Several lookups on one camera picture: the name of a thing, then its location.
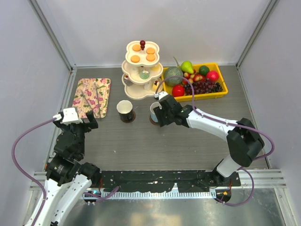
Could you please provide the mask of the blue cup white inside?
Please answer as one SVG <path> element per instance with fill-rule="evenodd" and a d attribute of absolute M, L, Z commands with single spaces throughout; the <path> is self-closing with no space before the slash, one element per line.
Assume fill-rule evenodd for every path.
<path fill-rule="evenodd" d="M 154 102 L 154 103 L 152 103 L 152 104 L 150 105 L 150 117 L 151 117 L 155 122 L 158 122 L 158 120 L 157 120 L 157 117 L 156 117 L 156 115 L 155 115 L 153 109 L 154 109 L 155 107 L 158 107 L 158 106 L 161 108 L 161 105 L 160 105 L 159 102 Z"/>

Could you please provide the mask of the yellow cake slice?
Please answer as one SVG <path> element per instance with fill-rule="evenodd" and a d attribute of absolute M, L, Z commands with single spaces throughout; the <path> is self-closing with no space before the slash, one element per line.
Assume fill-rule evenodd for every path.
<path fill-rule="evenodd" d="M 152 85 L 152 89 L 151 90 L 155 92 L 157 90 L 157 88 L 158 88 L 158 85 L 159 85 L 159 81 L 155 80 L 154 83 L 153 83 L 153 85 Z"/>

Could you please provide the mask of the yellow round dessert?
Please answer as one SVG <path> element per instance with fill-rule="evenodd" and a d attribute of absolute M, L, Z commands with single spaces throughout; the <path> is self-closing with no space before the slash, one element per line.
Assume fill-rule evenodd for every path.
<path fill-rule="evenodd" d="M 160 66 L 159 65 L 154 66 L 154 67 L 151 68 L 151 70 L 153 70 L 153 71 L 159 71 L 160 70 Z"/>

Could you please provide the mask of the wooden coaster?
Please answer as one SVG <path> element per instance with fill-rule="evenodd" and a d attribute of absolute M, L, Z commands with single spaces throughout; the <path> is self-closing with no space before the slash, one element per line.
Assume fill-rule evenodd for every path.
<path fill-rule="evenodd" d="M 124 123 L 131 123 L 135 120 L 136 114 L 133 110 L 131 110 L 128 113 L 119 113 L 119 116 Z"/>
<path fill-rule="evenodd" d="M 156 126 L 160 125 L 158 122 L 155 122 L 151 117 L 149 118 L 149 120 L 153 125 L 156 125 Z"/>

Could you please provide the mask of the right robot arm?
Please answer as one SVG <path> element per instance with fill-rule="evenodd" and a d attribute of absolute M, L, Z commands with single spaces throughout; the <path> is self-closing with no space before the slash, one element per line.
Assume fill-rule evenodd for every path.
<path fill-rule="evenodd" d="M 226 184 L 230 176 L 241 167 L 249 167 L 264 147 L 264 141 L 250 120 L 227 120 L 205 114 L 191 105 L 181 106 L 175 98 L 165 91 L 156 93 L 159 106 L 154 113 L 161 127 L 175 123 L 187 128 L 199 129 L 224 140 L 229 155 L 221 160 L 212 171 L 214 185 Z"/>

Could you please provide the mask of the black mug white inside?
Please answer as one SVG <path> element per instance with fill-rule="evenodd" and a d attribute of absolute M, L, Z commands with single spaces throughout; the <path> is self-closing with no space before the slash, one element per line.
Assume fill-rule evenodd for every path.
<path fill-rule="evenodd" d="M 118 113 L 128 113 L 133 110 L 133 105 L 128 100 L 121 100 L 117 104 Z"/>

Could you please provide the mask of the orange macaron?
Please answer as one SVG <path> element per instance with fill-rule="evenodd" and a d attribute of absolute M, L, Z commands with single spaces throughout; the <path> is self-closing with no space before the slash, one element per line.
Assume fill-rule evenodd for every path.
<path fill-rule="evenodd" d="M 132 50 L 133 51 L 140 51 L 141 50 L 141 46 L 139 44 L 135 44 L 132 46 Z"/>
<path fill-rule="evenodd" d="M 146 53 L 147 53 L 147 54 L 155 54 L 155 52 L 156 52 L 156 51 L 155 51 L 154 48 L 147 48 L 147 49 L 146 49 Z"/>
<path fill-rule="evenodd" d="M 154 54 L 148 54 L 146 56 L 146 59 L 149 61 L 149 62 L 153 62 L 156 60 L 156 56 Z"/>
<path fill-rule="evenodd" d="M 140 61 L 140 57 L 138 55 L 133 55 L 130 58 L 131 62 L 138 63 Z"/>

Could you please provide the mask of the white cake slice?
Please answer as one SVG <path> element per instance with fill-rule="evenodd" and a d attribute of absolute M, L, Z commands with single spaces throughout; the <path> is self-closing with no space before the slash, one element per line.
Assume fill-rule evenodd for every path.
<path fill-rule="evenodd" d="M 152 84 L 151 84 L 151 83 L 145 84 L 145 85 L 144 85 L 144 89 L 145 89 L 146 91 L 151 91 L 151 89 L 152 89 Z"/>

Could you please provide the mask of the metal tongs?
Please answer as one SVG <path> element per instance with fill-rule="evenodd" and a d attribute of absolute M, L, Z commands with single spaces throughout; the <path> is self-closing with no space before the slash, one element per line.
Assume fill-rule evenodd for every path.
<path fill-rule="evenodd" d="M 99 96 L 96 88 L 96 84 L 92 83 L 81 83 L 78 86 L 79 97 L 80 97 L 80 112 L 83 117 L 85 113 L 89 111 L 94 111 L 94 117 L 100 118 L 100 102 Z"/>

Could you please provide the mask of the green round dessert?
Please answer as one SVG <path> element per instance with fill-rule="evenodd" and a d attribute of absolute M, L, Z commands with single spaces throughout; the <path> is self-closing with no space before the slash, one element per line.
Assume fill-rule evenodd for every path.
<path fill-rule="evenodd" d="M 139 77 L 140 77 L 142 80 L 148 79 L 149 76 L 150 76 L 150 73 L 149 73 L 148 71 L 146 71 L 146 70 L 141 71 L 140 74 L 139 74 Z"/>

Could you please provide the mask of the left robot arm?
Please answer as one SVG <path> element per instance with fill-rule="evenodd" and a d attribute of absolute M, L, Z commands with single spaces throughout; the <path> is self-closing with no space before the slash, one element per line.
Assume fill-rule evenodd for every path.
<path fill-rule="evenodd" d="M 61 226 L 89 187 L 100 184 L 100 169 L 91 163 L 80 164 L 85 154 L 85 134 L 98 128 L 94 112 L 84 122 L 77 108 L 65 108 L 53 117 L 61 129 L 54 146 L 55 156 L 47 164 L 44 191 L 27 221 L 28 226 Z"/>

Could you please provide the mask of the chocolate swirl roll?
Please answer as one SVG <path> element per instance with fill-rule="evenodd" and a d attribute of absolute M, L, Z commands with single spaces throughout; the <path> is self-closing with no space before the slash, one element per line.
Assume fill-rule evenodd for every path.
<path fill-rule="evenodd" d="M 124 82 L 127 86 L 132 86 L 133 83 L 130 80 L 124 79 Z"/>

